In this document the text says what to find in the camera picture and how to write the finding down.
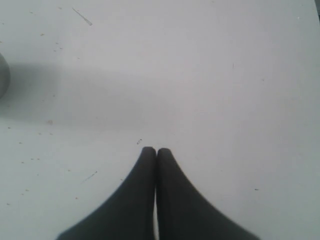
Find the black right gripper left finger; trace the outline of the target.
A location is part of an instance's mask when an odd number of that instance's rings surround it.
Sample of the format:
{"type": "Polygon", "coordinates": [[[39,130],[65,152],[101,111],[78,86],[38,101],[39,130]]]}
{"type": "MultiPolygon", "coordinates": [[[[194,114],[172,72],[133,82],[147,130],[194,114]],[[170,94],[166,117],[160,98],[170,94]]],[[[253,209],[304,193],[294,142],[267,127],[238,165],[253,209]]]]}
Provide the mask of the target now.
{"type": "Polygon", "coordinates": [[[144,147],[119,188],[60,240],[153,240],[156,151],[144,147]]]}

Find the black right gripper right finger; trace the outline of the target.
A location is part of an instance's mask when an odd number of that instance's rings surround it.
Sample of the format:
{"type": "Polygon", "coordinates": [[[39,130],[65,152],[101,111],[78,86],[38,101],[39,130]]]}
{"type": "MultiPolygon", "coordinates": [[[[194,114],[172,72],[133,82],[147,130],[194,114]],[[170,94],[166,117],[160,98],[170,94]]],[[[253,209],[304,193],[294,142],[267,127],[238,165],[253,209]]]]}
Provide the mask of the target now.
{"type": "Polygon", "coordinates": [[[168,148],[157,153],[156,205],[161,240],[256,240],[192,185],[168,148]]]}

